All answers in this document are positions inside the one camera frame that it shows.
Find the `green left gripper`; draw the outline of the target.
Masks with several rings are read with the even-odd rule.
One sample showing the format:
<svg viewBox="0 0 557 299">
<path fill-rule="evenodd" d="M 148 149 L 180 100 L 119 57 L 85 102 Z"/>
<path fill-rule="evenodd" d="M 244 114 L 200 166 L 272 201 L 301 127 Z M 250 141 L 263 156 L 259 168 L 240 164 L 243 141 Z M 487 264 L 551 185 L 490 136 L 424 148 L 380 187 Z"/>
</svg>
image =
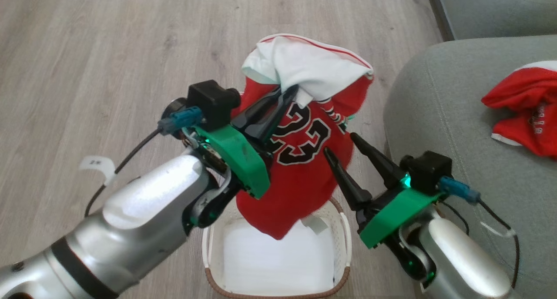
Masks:
<svg viewBox="0 0 557 299">
<path fill-rule="evenodd" d="M 205 168 L 224 178 L 224 182 L 211 191 L 213 197 L 225 194 L 233 185 L 238 185 L 240 190 L 256 199 L 261 199 L 266 194 L 270 188 L 266 164 L 240 132 L 250 133 L 254 141 L 266 144 L 298 90 L 298 85 L 285 91 L 277 87 L 233 118 L 232 126 L 224 126 L 211 132 L 200 126 L 183 127 L 183 135 L 195 157 L 199 158 Z"/>
</svg>

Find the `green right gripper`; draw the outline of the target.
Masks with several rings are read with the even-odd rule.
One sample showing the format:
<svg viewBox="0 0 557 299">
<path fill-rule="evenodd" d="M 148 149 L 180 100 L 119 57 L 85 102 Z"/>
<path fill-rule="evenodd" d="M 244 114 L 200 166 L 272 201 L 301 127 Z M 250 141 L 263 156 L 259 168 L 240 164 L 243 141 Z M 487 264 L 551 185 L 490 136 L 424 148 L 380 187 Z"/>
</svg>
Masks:
<svg viewBox="0 0 557 299">
<path fill-rule="evenodd" d="M 363 244 L 368 249 L 372 249 L 434 202 L 440 201 L 443 194 L 438 192 L 428 195 L 413 188 L 398 187 L 406 177 L 406 172 L 380 150 L 368 144 L 360 135 L 350 134 L 350 138 L 360 153 L 364 154 L 376 168 L 385 187 L 391 189 L 383 194 L 390 199 L 389 202 L 380 198 L 372 200 L 370 192 L 361 188 L 346 172 L 336 154 L 330 149 L 323 150 L 348 206 L 352 211 L 356 211 L 358 235 Z"/>
</svg>

